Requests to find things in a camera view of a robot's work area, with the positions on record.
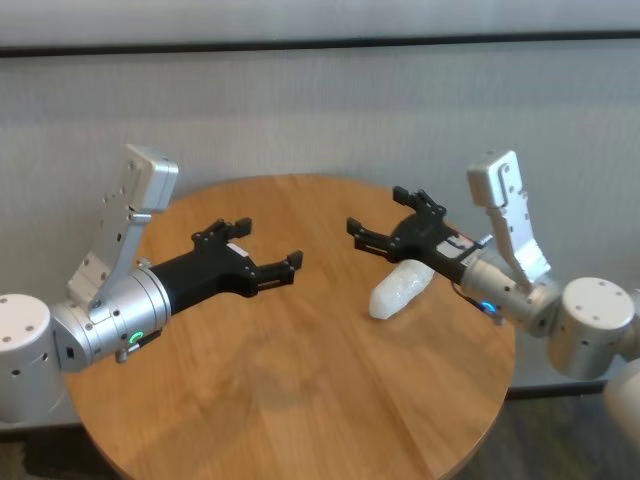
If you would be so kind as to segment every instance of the cable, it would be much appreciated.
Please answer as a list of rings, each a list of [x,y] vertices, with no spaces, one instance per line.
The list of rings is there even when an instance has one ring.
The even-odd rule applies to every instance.
[[[454,291],[454,293],[456,295],[458,295],[460,298],[462,298],[463,300],[466,300],[467,302],[469,302],[471,305],[473,305],[474,307],[476,307],[478,310],[480,310],[482,313],[488,313],[487,309],[480,303],[476,302],[473,298],[471,297],[467,297],[464,293],[462,293],[460,290],[458,290],[458,286],[452,281],[451,282],[451,288]]]

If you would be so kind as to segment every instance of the gray wall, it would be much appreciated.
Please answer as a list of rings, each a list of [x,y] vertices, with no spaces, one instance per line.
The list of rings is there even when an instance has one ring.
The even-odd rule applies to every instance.
[[[422,186],[488,230],[465,167],[513,148],[561,279],[640,286],[640,41],[0,60],[0,291],[53,301],[122,144],[181,163],[178,194],[323,172]],[[522,341],[517,384],[559,381]]]

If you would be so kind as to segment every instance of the silver bracket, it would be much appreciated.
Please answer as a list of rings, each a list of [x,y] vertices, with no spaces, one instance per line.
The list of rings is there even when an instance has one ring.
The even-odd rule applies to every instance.
[[[471,196],[491,219],[496,246],[511,266],[516,284],[531,291],[536,280],[551,270],[538,246],[515,152],[487,153],[483,165],[467,171]]]
[[[148,147],[127,145],[129,159],[115,190],[104,196],[104,211],[91,250],[67,284],[85,311],[100,307],[106,293],[132,267],[151,214],[167,208],[178,166]]]
[[[116,363],[127,363],[127,360],[131,355],[140,350],[140,345],[135,344],[129,348],[123,348],[122,350],[118,350],[114,355],[116,357]]]

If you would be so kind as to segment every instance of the wood grain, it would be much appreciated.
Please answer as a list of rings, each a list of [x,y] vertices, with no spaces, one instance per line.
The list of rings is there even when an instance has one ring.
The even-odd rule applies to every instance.
[[[353,249],[353,215],[380,231],[408,211],[390,191],[315,176],[258,177],[175,202],[142,253],[161,262],[215,219],[253,219],[257,263],[305,253],[293,286],[223,294],[172,319],[126,366],[68,377],[98,447],[135,479],[443,478],[495,420],[514,364],[511,327],[436,276],[391,321],[367,315],[391,270]]]

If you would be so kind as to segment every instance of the crumpled white object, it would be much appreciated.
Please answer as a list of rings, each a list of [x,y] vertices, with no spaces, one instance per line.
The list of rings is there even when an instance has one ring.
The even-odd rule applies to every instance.
[[[406,307],[433,278],[433,269],[417,260],[403,260],[371,292],[369,315],[386,320]]]

